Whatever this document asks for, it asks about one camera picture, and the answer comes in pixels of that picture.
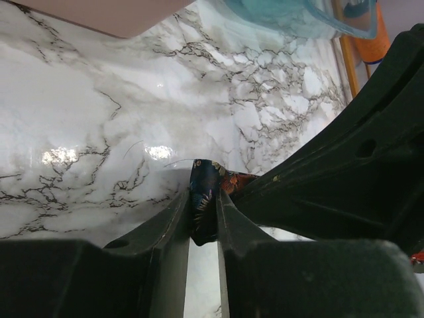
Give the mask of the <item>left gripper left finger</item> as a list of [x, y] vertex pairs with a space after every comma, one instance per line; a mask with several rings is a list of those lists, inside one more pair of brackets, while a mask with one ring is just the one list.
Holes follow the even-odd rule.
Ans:
[[103, 248], [1, 241], [2, 317], [182, 317], [189, 194]]

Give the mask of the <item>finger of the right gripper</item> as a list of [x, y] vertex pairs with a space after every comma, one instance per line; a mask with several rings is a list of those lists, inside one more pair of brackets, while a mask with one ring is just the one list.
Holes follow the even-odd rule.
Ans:
[[421, 251], [423, 25], [398, 34], [350, 104], [233, 201], [258, 225]]

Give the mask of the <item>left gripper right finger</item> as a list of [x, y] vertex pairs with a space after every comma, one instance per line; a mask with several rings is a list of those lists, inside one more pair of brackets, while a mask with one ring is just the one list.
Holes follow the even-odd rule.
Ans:
[[223, 317], [422, 317], [408, 257], [383, 240], [278, 241], [216, 198]]

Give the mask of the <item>floral patterned necktie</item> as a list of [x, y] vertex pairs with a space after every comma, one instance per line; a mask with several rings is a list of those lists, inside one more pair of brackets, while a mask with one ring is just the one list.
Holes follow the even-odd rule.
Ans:
[[197, 246], [217, 240], [216, 197], [224, 191], [232, 197], [258, 176], [226, 169], [213, 160], [195, 159], [189, 179], [191, 200], [190, 237]]

